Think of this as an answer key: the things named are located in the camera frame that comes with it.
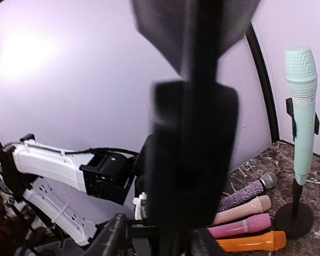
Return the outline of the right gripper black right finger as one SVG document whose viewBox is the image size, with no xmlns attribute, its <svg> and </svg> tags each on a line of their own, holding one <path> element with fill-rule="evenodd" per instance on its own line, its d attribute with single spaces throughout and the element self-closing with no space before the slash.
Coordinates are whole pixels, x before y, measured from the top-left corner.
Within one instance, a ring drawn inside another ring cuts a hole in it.
<svg viewBox="0 0 320 256">
<path fill-rule="evenodd" d="M 222 256 L 224 250 L 215 241 L 207 228 L 194 229 L 189 232 L 189 255 Z"/>
</svg>

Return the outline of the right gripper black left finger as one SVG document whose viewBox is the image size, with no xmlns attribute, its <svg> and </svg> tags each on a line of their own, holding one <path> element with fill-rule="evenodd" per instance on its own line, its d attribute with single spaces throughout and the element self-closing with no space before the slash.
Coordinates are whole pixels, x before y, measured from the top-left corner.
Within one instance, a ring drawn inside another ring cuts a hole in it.
<svg viewBox="0 0 320 256">
<path fill-rule="evenodd" d="M 126 226 L 126 215 L 116 214 L 81 256 L 125 255 Z"/>
</svg>

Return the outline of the pink microphone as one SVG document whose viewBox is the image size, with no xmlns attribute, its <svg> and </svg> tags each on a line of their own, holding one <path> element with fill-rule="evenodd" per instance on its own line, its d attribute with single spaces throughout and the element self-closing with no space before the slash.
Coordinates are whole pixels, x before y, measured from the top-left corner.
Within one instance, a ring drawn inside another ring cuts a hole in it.
<svg viewBox="0 0 320 256">
<path fill-rule="evenodd" d="M 232 237 L 248 233 L 258 233 L 271 227 L 268 213 L 257 214 L 242 221 L 208 228 L 213 238 Z"/>
</svg>

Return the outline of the cream white microphone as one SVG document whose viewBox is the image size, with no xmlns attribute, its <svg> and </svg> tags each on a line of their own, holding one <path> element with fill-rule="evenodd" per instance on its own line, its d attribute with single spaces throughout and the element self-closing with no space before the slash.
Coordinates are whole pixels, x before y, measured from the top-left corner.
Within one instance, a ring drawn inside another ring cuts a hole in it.
<svg viewBox="0 0 320 256">
<path fill-rule="evenodd" d="M 250 215 L 264 213 L 270 208 L 270 197 L 268 195 L 258 196 L 245 204 L 217 213 L 212 225 L 220 225 Z"/>
</svg>

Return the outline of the orange microphone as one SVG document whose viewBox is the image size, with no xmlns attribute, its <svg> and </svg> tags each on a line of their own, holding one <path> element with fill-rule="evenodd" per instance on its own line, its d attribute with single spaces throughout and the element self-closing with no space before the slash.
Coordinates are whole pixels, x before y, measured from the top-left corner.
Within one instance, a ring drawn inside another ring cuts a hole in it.
<svg viewBox="0 0 320 256">
<path fill-rule="evenodd" d="M 286 247 L 287 238 L 284 231 L 270 231 L 259 236 L 217 239 L 216 242 L 226 252 L 274 252 Z"/>
</svg>

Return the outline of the glitter microphone with silver grille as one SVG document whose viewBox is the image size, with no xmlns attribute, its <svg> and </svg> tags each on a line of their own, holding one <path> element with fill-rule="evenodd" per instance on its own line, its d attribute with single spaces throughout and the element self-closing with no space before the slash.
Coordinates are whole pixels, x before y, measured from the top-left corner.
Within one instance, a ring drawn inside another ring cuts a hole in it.
<svg viewBox="0 0 320 256">
<path fill-rule="evenodd" d="M 220 201 L 218 212 L 222 212 L 246 203 L 247 201 L 263 193 L 265 190 L 276 186 L 276 184 L 276 174 L 273 172 L 267 172 L 256 181 L 223 198 Z"/>
</svg>

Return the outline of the black stand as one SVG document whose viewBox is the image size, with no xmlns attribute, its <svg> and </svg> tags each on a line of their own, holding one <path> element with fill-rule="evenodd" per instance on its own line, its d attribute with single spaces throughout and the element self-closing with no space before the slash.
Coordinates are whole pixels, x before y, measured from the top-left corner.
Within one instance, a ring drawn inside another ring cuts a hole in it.
<svg viewBox="0 0 320 256">
<path fill-rule="evenodd" d="M 292 135 L 294 140 L 295 121 L 293 119 L 292 99 L 286 99 L 286 111 L 292 119 Z M 319 119 L 316 114 L 315 135 L 319 134 Z M 314 223 L 314 215 L 309 205 L 301 202 L 303 186 L 297 184 L 294 178 L 292 181 L 292 202 L 285 204 L 277 211 L 274 217 L 274 227 L 284 231 L 287 238 L 300 238 L 311 230 Z"/>
<path fill-rule="evenodd" d="M 237 131 L 235 89 L 218 60 L 243 38 L 258 1 L 132 1 L 139 33 L 180 75 L 153 87 L 146 213 L 160 255 L 189 255 L 189 232 L 215 219 Z"/>
</svg>

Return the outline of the mint green microphone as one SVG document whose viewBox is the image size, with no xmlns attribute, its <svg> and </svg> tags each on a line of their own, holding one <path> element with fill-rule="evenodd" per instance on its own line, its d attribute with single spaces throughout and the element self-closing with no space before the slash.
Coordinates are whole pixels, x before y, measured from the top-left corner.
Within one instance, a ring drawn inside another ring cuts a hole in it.
<svg viewBox="0 0 320 256">
<path fill-rule="evenodd" d="M 317 70 L 312 50 L 297 46 L 284 55 L 286 80 L 292 99 L 294 135 L 294 172 L 298 185 L 305 185 L 314 150 Z"/>
</svg>

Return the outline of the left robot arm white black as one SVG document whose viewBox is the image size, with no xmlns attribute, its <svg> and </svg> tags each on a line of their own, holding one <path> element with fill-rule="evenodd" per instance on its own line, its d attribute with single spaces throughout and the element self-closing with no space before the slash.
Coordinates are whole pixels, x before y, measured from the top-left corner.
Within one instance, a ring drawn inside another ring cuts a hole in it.
<svg viewBox="0 0 320 256">
<path fill-rule="evenodd" d="M 47 227 L 60 228 L 80 247 L 89 246 L 103 224 L 79 213 L 50 181 L 123 205 L 134 179 L 145 172 L 144 160 L 144 151 L 51 147 L 31 133 L 5 145 L 0 154 L 3 181 L 14 199 L 26 202 Z"/>
</svg>

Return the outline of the left black corner post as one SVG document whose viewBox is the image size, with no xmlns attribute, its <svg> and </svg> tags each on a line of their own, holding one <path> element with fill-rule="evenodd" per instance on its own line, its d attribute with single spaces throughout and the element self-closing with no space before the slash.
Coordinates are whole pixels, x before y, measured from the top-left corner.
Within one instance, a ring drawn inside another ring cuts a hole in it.
<svg viewBox="0 0 320 256">
<path fill-rule="evenodd" d="M 274 102 L 274 95 L 264 55 L 252 23 L 249 25 L 245 33 L 245 36 L 253 57 L 259 82 L 261 85 L 262 95 L 265 102 L 266 113 L 268 118 L 271 142 L 275 143 L 276 141 L 279 141 L 279 126 Z"/>
</svg>

